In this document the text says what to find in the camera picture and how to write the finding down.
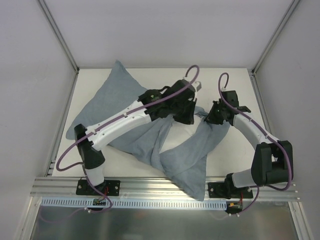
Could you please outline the patchwork green beige pillowcase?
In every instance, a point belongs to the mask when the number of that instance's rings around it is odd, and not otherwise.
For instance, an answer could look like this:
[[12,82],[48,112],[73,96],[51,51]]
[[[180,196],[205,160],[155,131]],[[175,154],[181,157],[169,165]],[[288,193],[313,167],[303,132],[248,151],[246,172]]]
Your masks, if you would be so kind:
[[[94,97],[83,107],[68,128],[65,137],[75,139],[75,126],[91,126],[117,114],[143,94],[142,87],[116,60],[113,68]],[[196,107],[194,115],[201,118],[196,133],[181,145],[160,153],[173,124],[172,116],[136,127],[110,143],[110,146],[133,155],[138,161],[163,172],[192,198],[205,198],[207,155],[224,139],[229,123],[208,124],[208,115]]]

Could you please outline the white pillow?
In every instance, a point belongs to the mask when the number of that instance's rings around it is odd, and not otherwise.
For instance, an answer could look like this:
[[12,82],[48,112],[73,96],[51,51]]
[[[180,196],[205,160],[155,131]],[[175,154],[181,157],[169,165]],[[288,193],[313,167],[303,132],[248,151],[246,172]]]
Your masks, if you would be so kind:
[[199,116],[194,115],[194,123],[190,125],[174,121],[162,145],[160,153],[174,149],[191,138],[196,133],[201,120],[202,119]]

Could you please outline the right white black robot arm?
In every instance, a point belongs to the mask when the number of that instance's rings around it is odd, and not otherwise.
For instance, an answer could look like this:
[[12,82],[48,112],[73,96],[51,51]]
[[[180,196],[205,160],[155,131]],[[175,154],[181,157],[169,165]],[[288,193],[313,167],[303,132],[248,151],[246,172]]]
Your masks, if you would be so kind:
[[246,106],[233,107],[223,100],[213,102],[205,121],[221,125],[229,123],[239,130],[254,148],[251,167],[229,173],[223,183],[213,189],[219,197],[231,199],[248,188],[269,187],[277,191],[289,189],[293,179],[293,147],[266,131]]

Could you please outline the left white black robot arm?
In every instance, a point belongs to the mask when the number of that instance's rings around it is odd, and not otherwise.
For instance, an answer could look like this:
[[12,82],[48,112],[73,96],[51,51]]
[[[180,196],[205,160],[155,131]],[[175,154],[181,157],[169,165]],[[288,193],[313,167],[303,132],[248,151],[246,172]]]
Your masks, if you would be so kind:
[[87,189],[93,195],[104,191],[105,157],[102,148],[116,138],[169,115],[179,123],[192,125],[200,89],[201,83],[198,81],[189,84],[184,79],[178,80],[173,86],[147,90],[127,108],[100,123],[88,127],[78,124],[74,133],[85,175],[89,180]]

